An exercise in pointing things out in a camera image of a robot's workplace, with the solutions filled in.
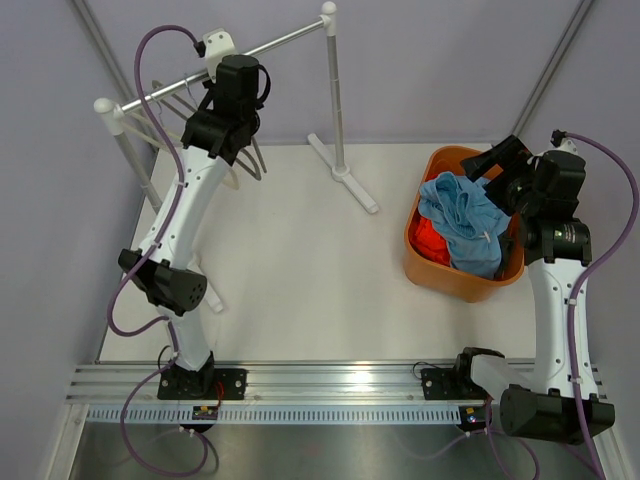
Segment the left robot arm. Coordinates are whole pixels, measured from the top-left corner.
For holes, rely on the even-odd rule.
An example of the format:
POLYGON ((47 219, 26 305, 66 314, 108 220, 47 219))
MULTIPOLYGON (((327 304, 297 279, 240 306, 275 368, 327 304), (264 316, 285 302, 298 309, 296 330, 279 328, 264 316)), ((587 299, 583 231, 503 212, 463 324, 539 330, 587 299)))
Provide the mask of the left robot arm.
POLYGON ((228 55, 185 124, 180 168, 167 203, 140 246, 124 249, 118 264, 167 324, 174 357, 160 375, 161 400, 212 399, 225 375, 204 333, 200 304, 206 277, 193 270, 193 243, 214 192, 258 131, 258 112, 270 93, 267 73, 248 55, 228 55))

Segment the grey clothes hanger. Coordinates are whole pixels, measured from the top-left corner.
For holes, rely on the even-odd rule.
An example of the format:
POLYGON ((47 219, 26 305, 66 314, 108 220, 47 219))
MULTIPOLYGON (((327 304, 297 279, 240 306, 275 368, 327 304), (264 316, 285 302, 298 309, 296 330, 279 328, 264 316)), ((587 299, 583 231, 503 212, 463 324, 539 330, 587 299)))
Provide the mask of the grey clothes hanger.
POLYGON ((186 121, 195 113, 196 107, 179 94, 171 94, 153 102, 158 123, 162 126, 172 144, 180 147, 186 121))

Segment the light blue shorts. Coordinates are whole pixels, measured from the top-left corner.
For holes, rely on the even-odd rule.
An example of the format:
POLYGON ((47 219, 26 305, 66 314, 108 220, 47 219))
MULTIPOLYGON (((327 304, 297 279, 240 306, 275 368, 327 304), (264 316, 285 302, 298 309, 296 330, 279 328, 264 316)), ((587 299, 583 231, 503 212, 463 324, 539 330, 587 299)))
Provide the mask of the light blue shorts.
POLYGON ((452 268, 492 280, 502 261, 499 237, 511 218, 486 196, 489 183, 442 172, 419 187, 418 212, 444 238, 452 268))

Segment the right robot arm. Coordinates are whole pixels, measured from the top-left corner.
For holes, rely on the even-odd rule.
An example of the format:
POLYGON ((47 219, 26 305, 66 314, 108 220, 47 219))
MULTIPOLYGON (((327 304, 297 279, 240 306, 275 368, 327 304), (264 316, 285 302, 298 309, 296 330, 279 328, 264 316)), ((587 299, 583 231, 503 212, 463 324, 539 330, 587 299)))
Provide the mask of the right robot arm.
POLYGON ((467 347, 453 368, 461 395, 483 392, 499 402, 504 432, 513 437, 581 445, 613 426, 593 377, 586 322, 591 234, 575 212, 586 163, 569 136, 555 132, 550 149, 534 155, 514 135, 463 161, 468 179, 490 168, 501 173, 486 196, 520 218, 520 243, 532 284, 536 353, 525 378, 497 351, 467 347))

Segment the olive green shorts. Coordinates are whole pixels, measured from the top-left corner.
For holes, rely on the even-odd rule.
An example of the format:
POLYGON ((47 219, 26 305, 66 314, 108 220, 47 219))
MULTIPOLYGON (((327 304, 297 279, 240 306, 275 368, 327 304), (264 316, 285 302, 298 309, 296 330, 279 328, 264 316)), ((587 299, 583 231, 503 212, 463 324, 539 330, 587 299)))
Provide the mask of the olive green shorts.
POLYGON ((504 277, 507 266, 511 259, 511 256, 515 249, 516 240, 512 232, 512 226, 509 225, 507 229, 498 236, 500 246, 500 263, 496 273, 494 275, 495 280, 500 280, 504 277))

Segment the orange shorts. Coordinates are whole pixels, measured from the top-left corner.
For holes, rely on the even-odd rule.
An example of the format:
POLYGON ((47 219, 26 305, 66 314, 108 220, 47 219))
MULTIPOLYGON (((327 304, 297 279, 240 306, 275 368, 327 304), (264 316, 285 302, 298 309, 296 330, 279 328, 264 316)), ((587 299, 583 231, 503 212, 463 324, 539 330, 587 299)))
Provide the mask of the orange shorts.
POLYGON ((425 259, 449 267, 451 257, 446 240, 433 228, 432 222, 420 217, 409 236, 413 248, 425 259))

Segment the white clothes hanger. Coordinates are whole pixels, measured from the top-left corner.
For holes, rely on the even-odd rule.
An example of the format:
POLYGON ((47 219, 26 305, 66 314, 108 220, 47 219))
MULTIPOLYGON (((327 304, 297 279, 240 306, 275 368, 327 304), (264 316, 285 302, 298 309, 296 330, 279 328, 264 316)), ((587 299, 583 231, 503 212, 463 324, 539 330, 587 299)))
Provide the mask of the white clothes hanger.
MULTIPOLYGON (((192 102, 196 107, 195 98, 191 93, 188 93, 188 95, 189 100, 187 101, 192 102)), ((147 142, 152 147, 169 152, 166 143, 159 138, 157 129, 142 109, 130 114, 122 114, 120 124, 125 130, 128 130, 130 133, 147 142)))

